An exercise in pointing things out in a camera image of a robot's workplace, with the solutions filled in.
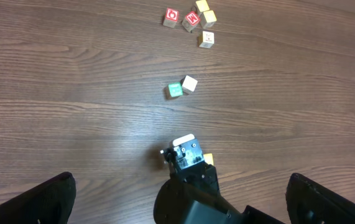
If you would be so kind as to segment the red Y wooden block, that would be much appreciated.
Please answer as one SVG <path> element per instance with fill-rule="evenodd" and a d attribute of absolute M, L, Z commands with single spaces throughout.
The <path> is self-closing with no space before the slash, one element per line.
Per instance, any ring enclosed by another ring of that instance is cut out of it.
<path fill-rule="evenodd" d="M 206 162 L 208 165 L 211 165 L 211 166 L 214 165 L 214 160 L 213 160 L 213 155 L 212 155 L 212 153 L 204 154 L 203 157 L 204 157 L 205 162 Z"/>

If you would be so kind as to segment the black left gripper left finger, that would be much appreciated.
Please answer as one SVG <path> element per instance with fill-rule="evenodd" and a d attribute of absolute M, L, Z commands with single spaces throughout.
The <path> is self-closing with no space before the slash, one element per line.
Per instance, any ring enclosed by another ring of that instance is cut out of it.
<path fill-rule="evenodd" d="M 67 223 L 76 198 L 76 182 L 62 172 L 0 204 L 3 223 Z"/>

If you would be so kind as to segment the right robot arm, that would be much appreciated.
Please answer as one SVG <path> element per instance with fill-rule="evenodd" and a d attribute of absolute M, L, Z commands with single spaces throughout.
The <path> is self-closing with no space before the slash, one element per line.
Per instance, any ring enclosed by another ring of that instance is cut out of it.
<path fill-rule="evenodd" d="M 213 156 L 203 153 L 193 134 L 174 139 L 160 153 L 168 164 L 170 178 L 155 199 L 156 223 L 280 223 L 249 205 L 240 212 L 223 198 Z"/>

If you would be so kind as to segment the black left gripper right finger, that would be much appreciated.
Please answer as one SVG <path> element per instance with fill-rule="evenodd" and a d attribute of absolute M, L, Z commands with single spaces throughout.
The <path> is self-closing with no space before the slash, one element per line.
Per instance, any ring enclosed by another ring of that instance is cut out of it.
<path fill-rule="evenodd" d="M 355 224 L 355 203 L 299 173 L 290 176 L 285 197 L 292 223 Z"/>

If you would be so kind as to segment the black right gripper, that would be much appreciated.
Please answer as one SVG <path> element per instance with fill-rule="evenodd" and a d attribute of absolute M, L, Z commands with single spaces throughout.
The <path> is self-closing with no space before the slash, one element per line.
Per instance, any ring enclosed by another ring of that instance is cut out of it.
<path fill-rule="evenodd" d="M 176 147 L 171 145 L 160 154 L 168 164 L 171 176 L 208 194 L 220 194 L 216 167 L 205 162 L 197 138 Z"/>

